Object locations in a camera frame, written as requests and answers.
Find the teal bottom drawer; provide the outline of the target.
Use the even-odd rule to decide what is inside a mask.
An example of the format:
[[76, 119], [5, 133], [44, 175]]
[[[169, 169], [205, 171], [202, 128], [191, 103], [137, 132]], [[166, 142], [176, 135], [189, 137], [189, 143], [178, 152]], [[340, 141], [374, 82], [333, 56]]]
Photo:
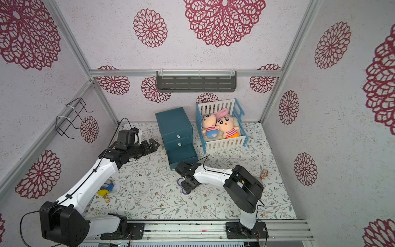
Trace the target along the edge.
[[166, 151], [170, 170], [175, 170], [179, 162], [193, 164], [198, 161], [193, 144], [187, 144], [182, 147], [174, 148]]

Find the teal three-drawer cabinet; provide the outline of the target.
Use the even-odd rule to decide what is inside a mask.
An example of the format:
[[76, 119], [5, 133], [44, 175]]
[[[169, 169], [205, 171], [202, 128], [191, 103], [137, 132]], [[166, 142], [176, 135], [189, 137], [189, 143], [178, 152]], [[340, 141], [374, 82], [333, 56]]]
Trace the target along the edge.
[[193, 128], [184, 108], [155, 114], [166, 151], [193, 144]]

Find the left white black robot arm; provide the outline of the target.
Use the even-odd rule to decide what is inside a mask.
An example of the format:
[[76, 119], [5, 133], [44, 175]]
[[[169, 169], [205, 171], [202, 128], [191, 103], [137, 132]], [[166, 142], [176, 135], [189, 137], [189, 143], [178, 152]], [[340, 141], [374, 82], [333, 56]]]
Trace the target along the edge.
[[86, 219], [84, 210], [105, 182], [124, 164], [157, 151], [159, 146], [154, 139], [141, 141], [137, 128], [119, 131], [117, 141], [99, 155], [93, 167], [68, 192], [41, 206], [42, 237], [68, 247], [77, 247], [86, 238], [99, 235], [127, 237], [125, 216], [108, 214]]

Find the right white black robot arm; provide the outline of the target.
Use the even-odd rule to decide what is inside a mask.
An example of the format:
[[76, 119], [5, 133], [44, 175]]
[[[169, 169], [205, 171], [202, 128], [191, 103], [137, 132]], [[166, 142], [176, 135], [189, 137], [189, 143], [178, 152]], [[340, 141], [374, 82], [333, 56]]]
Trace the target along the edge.
[[259, 208], [264, 206], [261, 200], [264, 186], [244, 167], [237, 165], [233, 169], [217, 169], [204, 163], [187, 164], [179, 162], [175, 172], [181, 176], [177, 184], [182, 193], [190, 194], [201, 184], [222, 187], [234, 204], [241, 210], [239, 222], [225, 224], [227, 238], [267, 238], [267, 228], [258, 220]]

